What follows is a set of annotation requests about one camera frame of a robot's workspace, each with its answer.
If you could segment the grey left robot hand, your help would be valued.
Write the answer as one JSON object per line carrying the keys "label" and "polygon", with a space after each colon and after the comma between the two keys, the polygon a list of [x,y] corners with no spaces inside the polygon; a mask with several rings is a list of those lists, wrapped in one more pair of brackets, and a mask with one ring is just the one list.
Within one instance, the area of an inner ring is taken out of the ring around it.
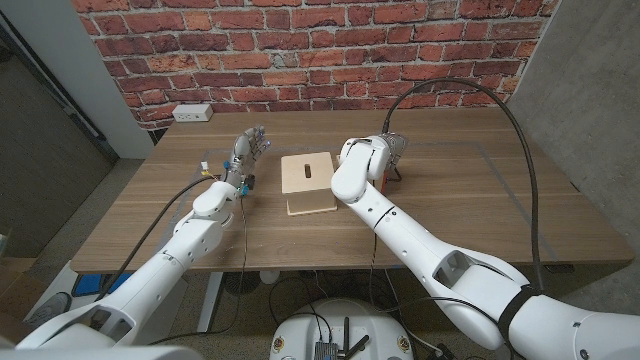
{"label": "grey left robot hand", "polygon": [[269,148],[265,137],[265,127],[257,125],[241,133],[231,149],[228,166],[221,180],[235,187],[254,174],[258,159]]}

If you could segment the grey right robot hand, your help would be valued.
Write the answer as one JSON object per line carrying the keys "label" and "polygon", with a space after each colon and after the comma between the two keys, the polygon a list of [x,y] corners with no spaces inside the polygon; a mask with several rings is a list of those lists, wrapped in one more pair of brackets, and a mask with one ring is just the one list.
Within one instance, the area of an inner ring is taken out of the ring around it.
{"label": "grey right robot hand", "polygon": [[386,170],[392,171],[404,153],[407,146],[407,139],[397,133],[387,132],[380,134],[380,137],[386,142],[389,149],[389,159],[387,161]]}

